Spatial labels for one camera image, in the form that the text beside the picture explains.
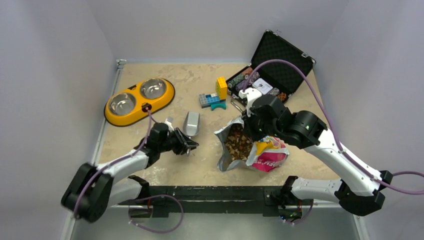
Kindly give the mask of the colourful pet food bag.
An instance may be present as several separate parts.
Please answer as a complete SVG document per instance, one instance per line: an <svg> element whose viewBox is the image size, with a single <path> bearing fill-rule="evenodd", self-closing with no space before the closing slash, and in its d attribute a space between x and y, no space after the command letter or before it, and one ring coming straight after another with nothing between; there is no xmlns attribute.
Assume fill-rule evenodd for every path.
<svg viewBox="0 0 424 240"><path fill-rule="evenodd" d="M266 136L252 141L244 135L244 126L242 117L237 116L214 132L222 147L217 163L219 171L247 168L269 173L289 157L289 150L282 140Z"/></svg>

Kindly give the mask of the silver metal scoop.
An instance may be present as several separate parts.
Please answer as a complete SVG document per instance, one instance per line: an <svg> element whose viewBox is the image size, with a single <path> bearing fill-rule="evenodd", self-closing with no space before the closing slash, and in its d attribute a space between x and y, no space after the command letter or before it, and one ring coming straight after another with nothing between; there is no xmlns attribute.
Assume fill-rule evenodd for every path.
<svg viewBox="0 0 424 240"><path fill-rule="evenodd" d="M200 113L189 111L184 119L182 129L188 137L197 136L200 131Z"/></svg>

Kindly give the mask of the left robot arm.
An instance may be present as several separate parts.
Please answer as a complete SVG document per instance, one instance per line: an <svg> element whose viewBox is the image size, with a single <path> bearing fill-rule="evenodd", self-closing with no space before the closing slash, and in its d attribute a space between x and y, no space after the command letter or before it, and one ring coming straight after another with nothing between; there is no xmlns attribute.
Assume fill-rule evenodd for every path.
<svg viewBox="0 0 424 240"><path fill-rule="evenodd" d="M134 174L151 167L162 153L184 155L198 146L198 142L179 128L155 123L147 136L127 154L100 165L82 164L60 204L76 219L89 223L96 222L109 207L118 203L132 200L142 205L149 199L149 184Z"/></svg>

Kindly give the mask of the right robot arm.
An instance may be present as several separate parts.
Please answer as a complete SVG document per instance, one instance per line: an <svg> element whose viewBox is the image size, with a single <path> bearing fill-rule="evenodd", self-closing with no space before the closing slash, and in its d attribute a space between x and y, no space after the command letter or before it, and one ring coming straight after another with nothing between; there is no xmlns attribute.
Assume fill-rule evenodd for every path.
<svg viewBox="0 0 424 240"><path fill-rule="evenodd" d="M313 155L338 175L338 179L314 180L289 176L277 199L282 206L300 201L323 200L339 204L347 212L366 216L380 210L386 197L381 192L393 174L378 171L346 148L338 148L335 135L314 113L290 110L273 95L248 94L242 114L244 134L253 141L276 137Z"/></svg>

